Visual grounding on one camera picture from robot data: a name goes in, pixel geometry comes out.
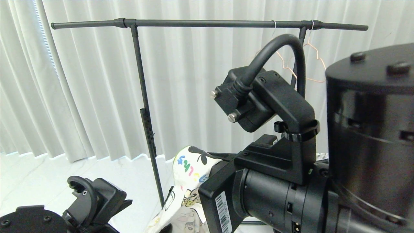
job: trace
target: silver screw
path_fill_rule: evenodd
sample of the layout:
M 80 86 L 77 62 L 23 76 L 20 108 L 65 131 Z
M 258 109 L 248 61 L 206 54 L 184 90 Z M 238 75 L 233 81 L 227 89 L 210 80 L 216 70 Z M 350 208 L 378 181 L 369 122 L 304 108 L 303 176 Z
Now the silver screw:
M 227 118 L 231 123 L 234 123 L 237 121 L 237 114 L 235 112 L 230 113 Z
M 214 100 L 218 96 L 219 92 L 216 90 L 212 90 L 210 92 L 210 97 Z

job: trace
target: barcode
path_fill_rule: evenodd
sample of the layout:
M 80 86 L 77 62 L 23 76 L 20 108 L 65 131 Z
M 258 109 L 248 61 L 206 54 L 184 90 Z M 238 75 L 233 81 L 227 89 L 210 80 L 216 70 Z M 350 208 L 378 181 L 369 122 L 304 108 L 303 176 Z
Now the barcode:
M 233 231 L 230 221 L 229 206 L 227 205 L 226 193 L 223 191 L 216 197 L 216 206 L 219 213 L 221 231 L 231 233 Z

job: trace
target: white curtain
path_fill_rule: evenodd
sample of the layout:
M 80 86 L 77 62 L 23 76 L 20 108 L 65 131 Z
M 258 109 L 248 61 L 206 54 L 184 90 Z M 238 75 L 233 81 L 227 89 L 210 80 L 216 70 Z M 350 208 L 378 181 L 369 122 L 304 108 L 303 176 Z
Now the white curtain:
M 313 31 L 310 41 L 326 66 L 353 52 L 414 42 L 414 1 L 410 0 L 36 0 L 0 4 L 2 149 L 50 156 L 65 153 L 70 161 L 94 155 L 134 158 L 147 153 L 139 114 L 142 98 L 129 29 L 51 30 L 52 22 L 119 17 L 317 19 L 369 26 L 366 32 Z M 297 35 L 297 29 L 138 30 L 158 154 L 171 158 L 186 145 L 236 153 L 263 133 L 273 133 L 273 121 L 255 133 L 229 123 L 209 92 L 222 83 L 228 70 L 248 65 L 272 37 Z M 283 48 L 281 55 L 287 62 L 292 52 Z M 307 77 L 324 80 L 316 51 L 307 46 L 305 55 Z M 290 80 L 276 55 L 265 68 Z M 326 86 L 310 80 L 306 86 L 306 99 L 321 122 L 317 150 L 327 153 Z

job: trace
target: vertical metal pole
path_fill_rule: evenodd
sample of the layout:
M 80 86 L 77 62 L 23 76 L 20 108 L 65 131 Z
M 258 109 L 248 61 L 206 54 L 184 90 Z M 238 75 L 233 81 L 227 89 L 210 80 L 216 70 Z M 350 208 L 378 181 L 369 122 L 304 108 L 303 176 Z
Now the vertical metal pole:
M 151 116 L 149 114 L 147 87 L 145 86 L 144 68 L 142 66 L 140 43 L 138 41 L 138 28 L 131 26 L 132 40 L 134 41 L 135 57 L 137 59 L 138 75 L 140 77 L 142 100 L 144 101 L 144 108 L 140 109 L 142 123 L 144 125 L 145 137 L 147 138 L 147 145 L 149 150 L 149 157 L 151 159 L 152 170 L 154 172 L 155 183 L 158 190 L 159 201 L 161 208 L 164 207 L 164 195 L 162 193 L 161 181 L 159 178 L 158 167 L 156 164 L 155 156 L 156 149 L 154 144 L 154 134 L 152 132 Z
M 303 46 L 303 42 L 305 41 L 306 30 L 307 30 L 306 27 L 301 27 L 301 30 L 299 31 L 299 40 L 301 41 L 302 46 Z M 296 74 L 296 63 L 294 65 L 294 67 L 293 67 L 293 72 Z M 293 75 L 292 75 L 292 79 L 290 81 L 290 85 L 292 87 L 295 87 L 295 85 L 296 85 L 296 78 Z

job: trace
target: cylindrical robot motor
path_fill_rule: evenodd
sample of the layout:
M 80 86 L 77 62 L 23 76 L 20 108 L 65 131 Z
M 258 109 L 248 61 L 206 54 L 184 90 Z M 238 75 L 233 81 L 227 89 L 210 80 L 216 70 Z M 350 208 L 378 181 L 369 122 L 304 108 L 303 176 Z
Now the cylindrical robot motor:
M 326 77 L 337 192 L 382 228 L 414 229 L 414 44 L 354 53 Z

